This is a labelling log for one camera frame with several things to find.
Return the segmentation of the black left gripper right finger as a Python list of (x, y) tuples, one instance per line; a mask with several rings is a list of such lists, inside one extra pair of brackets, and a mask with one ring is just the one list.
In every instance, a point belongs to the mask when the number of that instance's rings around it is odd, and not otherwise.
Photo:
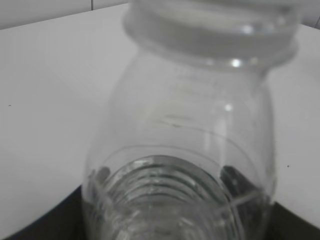
[[(224, 166), (220, 179), (234, 199), (244, 199), (258, 194), (259, 189), (244, 175), (232, 166)], [(320, 229), (304, 221), (282, 205), (268, 202), (269, 197), (263, 196), (250, 200), (246, 204), (236, 205), (243, 229), (253, 232), (261, 230), (256, 237), (248, 236), (249, 240), (318, 240)]]

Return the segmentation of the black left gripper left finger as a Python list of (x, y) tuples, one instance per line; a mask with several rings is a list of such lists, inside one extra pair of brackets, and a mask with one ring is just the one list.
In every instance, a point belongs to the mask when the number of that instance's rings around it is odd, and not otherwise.
[(102, 217), (82, 186), (46, 214), (7, 236), (6, 240), (100, 240)]

